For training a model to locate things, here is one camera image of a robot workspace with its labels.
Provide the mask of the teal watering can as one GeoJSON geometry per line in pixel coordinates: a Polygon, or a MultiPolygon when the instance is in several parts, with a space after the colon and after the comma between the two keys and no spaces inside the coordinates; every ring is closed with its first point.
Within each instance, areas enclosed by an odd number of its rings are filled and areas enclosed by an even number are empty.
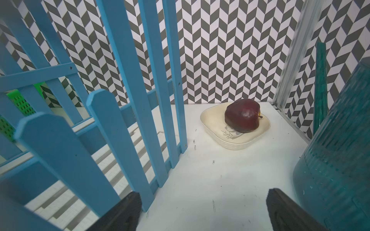
{"type": "Polygon", "coordinates": [[[304,210],[330,231],[370,228],[370,60],[363,58],[332,107],[325,44],[317,43],[314,135],[293,171],[304,210]]]}

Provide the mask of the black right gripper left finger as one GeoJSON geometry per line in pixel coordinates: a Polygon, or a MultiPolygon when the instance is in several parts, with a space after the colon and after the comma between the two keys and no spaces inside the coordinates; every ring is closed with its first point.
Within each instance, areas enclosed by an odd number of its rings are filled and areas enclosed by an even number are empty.
{"type": "Polygon", "coordinates": [[[140,194],[130,192],[109,212],[97,220],[88,231],[135,231],[142,209],[140,194]]]}

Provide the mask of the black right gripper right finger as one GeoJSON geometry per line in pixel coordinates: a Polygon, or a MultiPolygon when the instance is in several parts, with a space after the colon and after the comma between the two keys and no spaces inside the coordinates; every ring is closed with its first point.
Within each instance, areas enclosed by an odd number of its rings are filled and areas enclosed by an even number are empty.
{"type": "Polygon", "coordinates": [[[269,189],[266,203],[274,231],[327,230],[278,188],[269,189]]]}

